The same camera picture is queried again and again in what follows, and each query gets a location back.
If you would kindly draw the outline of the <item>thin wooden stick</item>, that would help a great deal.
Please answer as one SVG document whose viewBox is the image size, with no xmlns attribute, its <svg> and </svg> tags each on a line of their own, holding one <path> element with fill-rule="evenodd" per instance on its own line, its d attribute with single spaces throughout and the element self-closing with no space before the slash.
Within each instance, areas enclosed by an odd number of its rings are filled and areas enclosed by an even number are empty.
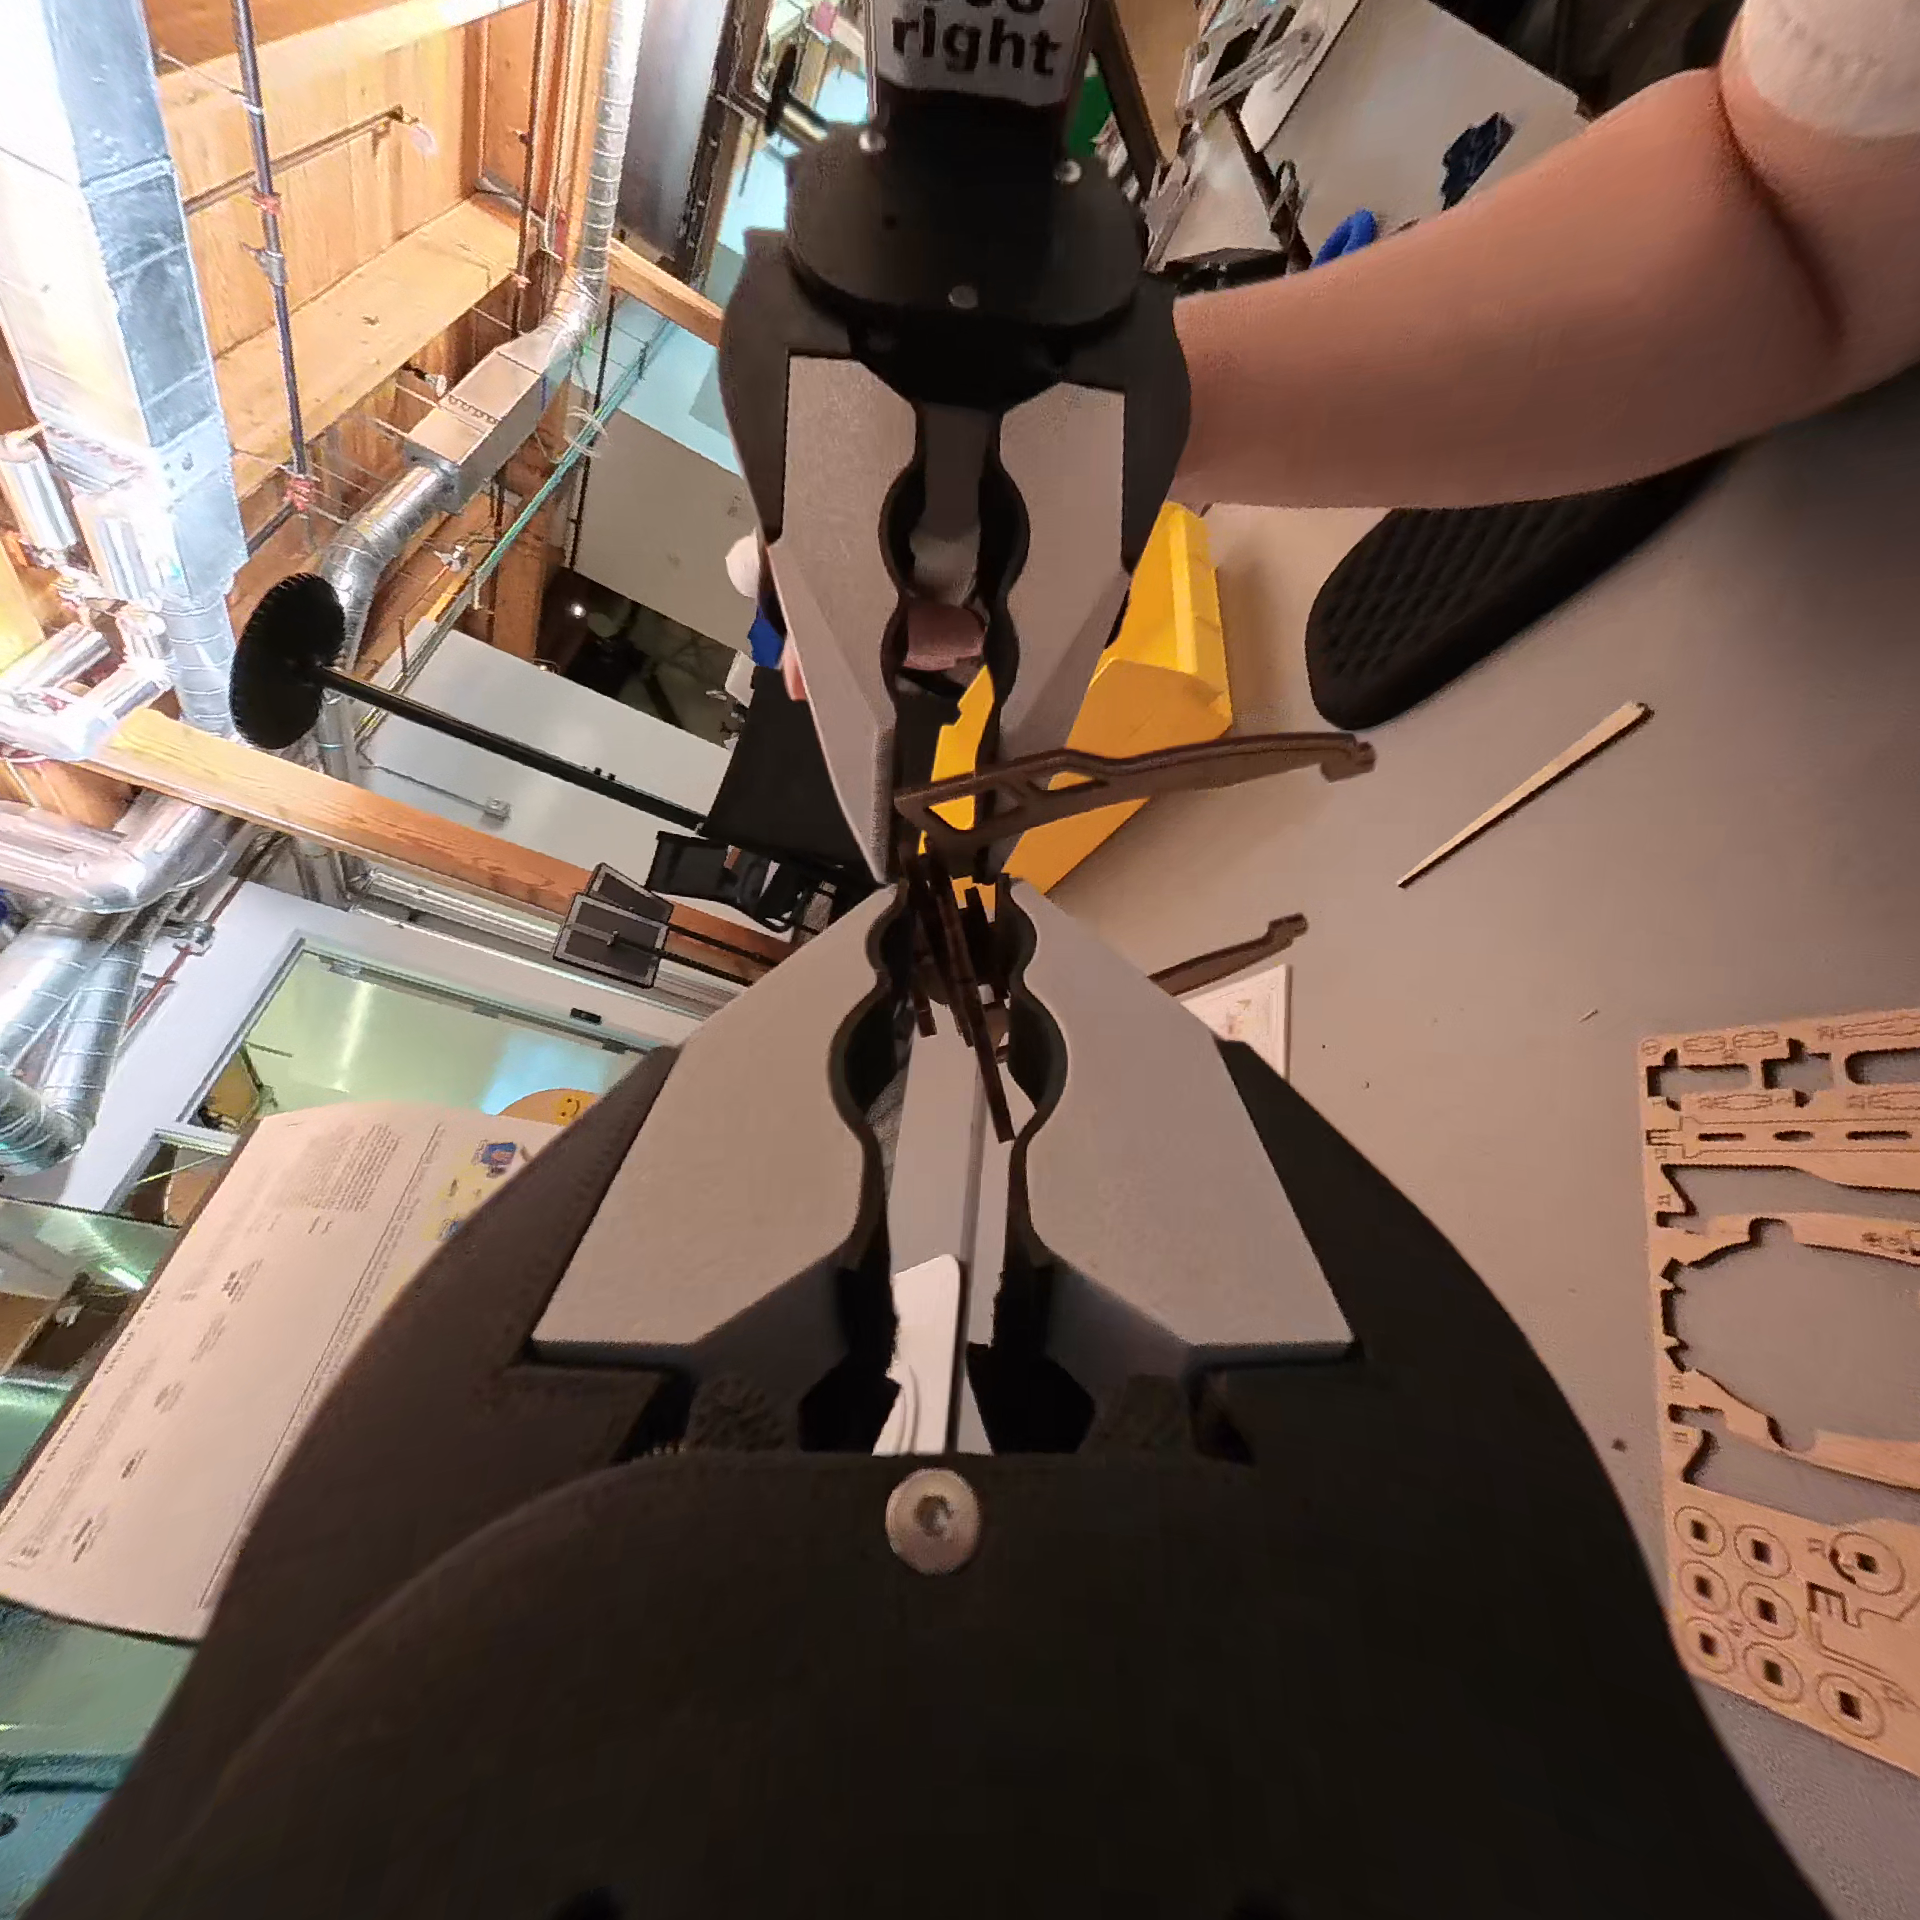
<svg viewBox="0 0 1920 1920">
<path fill-rule="evenodd" d="M 1394 881 L 1394 887 L 1403 892 L 1412 882 L 1452 863 L 1455 855 L 1478 844 L 1483 834 L 1499 827 L 1499 823 L 1526 809 L 1530 803 L 1537 803 L 1556 784 L 1566 781 L 1577 768 L 1615 747 L 1622 739 L 1643 730 L 1651 719 L 1654 708 L 1649 705 L 1623 705 L 1615 708 L 1603 720 L 1598 720 L 1596 728 L 1591 728 L 1579 739 L 1569 743 L 1559 754 L 1547 759 L 1547 763 L 1544 763 L 1537 773 L 1518 781 L 1497 803 L 1471 818 L 1444 844 L 1418 860 L 1409 872 L 1403 872 L 1403 875 Z"/>
</svg>

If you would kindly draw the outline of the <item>wooden model assembly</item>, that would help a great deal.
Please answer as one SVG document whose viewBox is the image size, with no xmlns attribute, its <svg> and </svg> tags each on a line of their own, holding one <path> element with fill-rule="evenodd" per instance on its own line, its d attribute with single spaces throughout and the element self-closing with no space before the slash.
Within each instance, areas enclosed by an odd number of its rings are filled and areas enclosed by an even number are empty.
<svg viewBox="0 0 1920 1920">
<path fill-rule="evenodd" d="M 998 1140 L 1014 1144 L 1018 1129 L 1002 1084 L 1006 1049 L 1003 1010 L 1011 1002 L 1011 964 L 992 913 L 979 897 L 961 900 L 944 860 L 919 834 L 907 834 L 900 852 L 903 898 L 915 922 L 915 956 L 907 964 L 907 995 L 919 1034 L 934 1034 L 931 1004 L 939 1000 L 963 1042 L 974 1053 L 987 1119 Z M 1284 914 L 1267 923 L 1250 941 L 1200 951 L 1151 975 L 1168 996 L 1210 991 L 1257 964 L 1282 956 L 1311 929 L 1305 914 Z"/>
</svg>

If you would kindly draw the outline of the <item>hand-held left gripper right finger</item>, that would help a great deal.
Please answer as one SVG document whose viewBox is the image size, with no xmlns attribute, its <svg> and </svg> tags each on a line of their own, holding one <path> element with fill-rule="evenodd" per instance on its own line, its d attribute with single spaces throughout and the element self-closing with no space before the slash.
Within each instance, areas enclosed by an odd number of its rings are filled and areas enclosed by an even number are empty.
<svg viewBox="0 0 1920 1920">
<path fill-rule="evenodd" d="M 1354 1356 L 1218 1039 L 1031 885 L 992 963 L 1011 1109 L 992 1449 L 1072 1451 L 1126 1386 Z"/>
</svg>

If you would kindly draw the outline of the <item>insulated silver pipes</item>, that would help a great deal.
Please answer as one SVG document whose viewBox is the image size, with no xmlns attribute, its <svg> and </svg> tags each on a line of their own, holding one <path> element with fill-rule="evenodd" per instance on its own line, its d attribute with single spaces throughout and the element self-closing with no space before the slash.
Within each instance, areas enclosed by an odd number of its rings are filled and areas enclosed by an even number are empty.
<svg viewBox="0 0 1920 1920">
<path fill-rule="evenodd" d="M 91 761 L 171 683 L 163 624 L 71 617 L 4 663 L 4 763 Z M 4 801 L 4 897 L 32 913 L 4 946 L 4 1173 L 74 1159 L 122 1049 L 139 964 L 169 906 L 211 877 L 233 840 L 219 809 L 145 792 L 113 827 Z"/>
</svg>

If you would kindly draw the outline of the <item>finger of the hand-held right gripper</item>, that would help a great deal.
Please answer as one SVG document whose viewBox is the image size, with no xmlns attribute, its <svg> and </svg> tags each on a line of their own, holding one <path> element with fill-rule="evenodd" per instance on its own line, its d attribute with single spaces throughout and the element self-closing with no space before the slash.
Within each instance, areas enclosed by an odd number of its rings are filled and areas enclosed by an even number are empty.
<svg viewBox="0 0 1920 1920">
<path fill-rule="evenodd" d="M 977 768 L 1056 752 L 1089 697 L 1130 589 L 1121 559 L 1126 399 L 1063 385 L 999 425 L 1025 544 L 998 603 L 992 708 Z"/>
<path fill-rule="evenodd" d="M 779 599 L 832 794 L 876 881 L 895 858 L 900 586 L 883 520 L 918 456 L 915 408 L 846 357 L 786 362 Z"/>
</svg>

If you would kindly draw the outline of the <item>black disc on rod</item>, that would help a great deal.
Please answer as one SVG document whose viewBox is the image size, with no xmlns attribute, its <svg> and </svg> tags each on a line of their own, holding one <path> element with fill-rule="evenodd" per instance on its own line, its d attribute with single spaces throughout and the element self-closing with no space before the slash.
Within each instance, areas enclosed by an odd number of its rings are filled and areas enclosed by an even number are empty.
<svg viewBox="0 0 1920 1920">
<path fill-rule="evenodd" d="M 343 671 L 345 637 L 345 603 L 318 572 L 297 572 L 264 595 L 236 642 L 230 674 L 231 720 L 252 747 L 292 747 L 318 728 L 328 697 L 338 696 L 655 820 L 705 827 L 696 807 L 356 679 Z"/>
</svg>

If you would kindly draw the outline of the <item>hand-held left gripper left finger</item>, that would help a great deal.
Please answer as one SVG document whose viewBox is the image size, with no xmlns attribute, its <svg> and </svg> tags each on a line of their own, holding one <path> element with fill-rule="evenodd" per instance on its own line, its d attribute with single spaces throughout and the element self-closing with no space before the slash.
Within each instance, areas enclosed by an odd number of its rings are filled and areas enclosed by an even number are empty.
<svg viewBox="0 0 1920 1920">
<path fill-rule="evenodd" d="M 897 1408 L 870 1106 L 897 1073 L 897 929 L 876 892 L 679 1049 L 534 1329 L 542 1361 L 744 1378 L 812 1449 Z"/>
</svg>

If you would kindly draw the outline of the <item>rectangular silver duct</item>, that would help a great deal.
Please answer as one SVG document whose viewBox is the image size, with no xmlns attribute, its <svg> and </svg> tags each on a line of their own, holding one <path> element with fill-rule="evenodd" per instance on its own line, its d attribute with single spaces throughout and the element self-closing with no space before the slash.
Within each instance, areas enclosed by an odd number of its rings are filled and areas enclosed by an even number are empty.
<svg viewBox="0 0 1920 1920">
<path fill-rule="evenodd" d="M 40 24 L 78 196 L 63 236 L 80 248 L 66 282 L 83 305 L 64 341 L 104 351 L 104 371 L 74 375 L 71 433 L 115 472 L 182 719 L 233 739 L 230 596 L 249 544 L 153 43 L 132 2 L 49 2 Z"/>
</svg>

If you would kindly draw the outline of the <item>person's right forearm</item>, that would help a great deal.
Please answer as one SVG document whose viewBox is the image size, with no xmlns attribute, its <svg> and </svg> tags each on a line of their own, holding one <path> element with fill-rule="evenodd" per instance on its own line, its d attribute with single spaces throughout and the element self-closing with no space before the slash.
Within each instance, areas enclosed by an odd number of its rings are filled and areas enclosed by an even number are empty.
<svg viewBox="0 0 1920 1920">
<path fill-rule="evenodd" d="M 1194 508 L 1570 496 L 1915 364 L 1915 135 L 1784 113 L 1730 48 L 1326 268 L 1180 303 Z"/>
</svg>

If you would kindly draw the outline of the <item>wooden parts sheet hull cutouts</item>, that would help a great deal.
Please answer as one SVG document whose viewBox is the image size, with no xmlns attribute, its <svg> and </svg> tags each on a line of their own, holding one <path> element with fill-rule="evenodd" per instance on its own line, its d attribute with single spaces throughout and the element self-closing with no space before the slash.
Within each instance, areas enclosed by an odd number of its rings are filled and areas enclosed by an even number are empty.
<svg viewBox="0 0 1920 1920">
<path fill-rule="evenodd" d="M 1686 1288 L 1782 1227 L 1915 1280 L 1915 1010 L 1639 1044 L 1642 1188 L 1666 1613 L 1697 1679 L 1919 1772 L 1915 1440 L 1791 1424 L 1683 1331 Z"/>
</svg>

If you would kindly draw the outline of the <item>printed instruction sign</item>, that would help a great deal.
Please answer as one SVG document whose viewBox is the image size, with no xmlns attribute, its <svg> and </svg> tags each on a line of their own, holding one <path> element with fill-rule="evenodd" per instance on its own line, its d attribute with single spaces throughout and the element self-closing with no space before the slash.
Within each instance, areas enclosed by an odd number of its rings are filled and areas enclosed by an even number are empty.
<svg viewBox="0 0 1920 1920">
<path fill-rule="evenodd" d="M 4 1603 L 200 1642 L 378 1319 L 555 1123 L 407 1101 L 264 1120 L 4 1505 Z"/>
</svg>

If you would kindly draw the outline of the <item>black office chair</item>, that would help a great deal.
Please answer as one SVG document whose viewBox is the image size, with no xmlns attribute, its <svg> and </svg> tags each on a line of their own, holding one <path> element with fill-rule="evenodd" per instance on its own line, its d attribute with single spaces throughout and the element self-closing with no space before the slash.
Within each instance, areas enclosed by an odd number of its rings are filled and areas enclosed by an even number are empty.
<svg viewBox="0 0 1920 1920">
<path fill-rule="evenodd" d="M 758 668 L 752 700 L 716 799 L 697 833 L 662 833 L 644 887 L 722 906 L 758 925 L 809 938 L 871 897 L 876 881 L 838 803 L 812 712 Z"/>
</svg>

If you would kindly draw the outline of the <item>yellow plastic bin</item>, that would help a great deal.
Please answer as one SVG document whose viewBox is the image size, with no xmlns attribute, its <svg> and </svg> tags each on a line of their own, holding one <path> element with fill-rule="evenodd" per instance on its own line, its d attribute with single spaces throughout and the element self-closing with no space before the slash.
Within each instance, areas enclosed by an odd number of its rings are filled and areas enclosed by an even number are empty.
<svg viewBox="0 0 1920 1920">
<path fill-rule="evenodd" d="M 992 682 L 984 668 L 939 736 L 931 768 L 936 780 L 974 773 L 990 703 Z M 1134 757 L 1203 746 L 1230 728 L 1233 685 L 1210 529 L 1198 513 L 1171 500 L 1140 556 L 1119 637 L 1100 659 L 1067 743 L 1080 752 Z M 1144 807 L 1144 801 L 1130 801 L 1026 833 L 1009 874 L 1050 895 Z"/>
</svg>

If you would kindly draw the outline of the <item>white background desk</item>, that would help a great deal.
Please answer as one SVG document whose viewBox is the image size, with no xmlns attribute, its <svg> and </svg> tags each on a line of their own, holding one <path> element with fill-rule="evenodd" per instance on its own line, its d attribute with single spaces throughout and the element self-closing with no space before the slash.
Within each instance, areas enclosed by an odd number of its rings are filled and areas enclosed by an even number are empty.
<svg viewBox="0 0 1920 1920">
<path fill-rule="evenodd" d="M 1305 258 L 1363 210 L 1403 231 L 1583 131 L 1569 87 L 1438 5 L 1188 5 L 1184 31 L 1161 273 Z"/>
</svg>

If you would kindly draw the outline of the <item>illustrated instruction booklet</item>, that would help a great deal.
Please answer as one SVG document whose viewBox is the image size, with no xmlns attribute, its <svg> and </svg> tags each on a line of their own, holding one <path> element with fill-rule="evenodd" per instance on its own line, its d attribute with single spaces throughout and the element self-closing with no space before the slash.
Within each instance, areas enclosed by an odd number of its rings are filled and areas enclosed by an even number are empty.
<svg viewBox="0 0 1920 1920">
<path fill-rule="evenodd" d="M 1228 1042 L 1254 1049 L 1276 1074 L 1290 1076 L 1290 975 L 1274 963 L 1184 996 L 1184 1005 Z"/>
</svg>

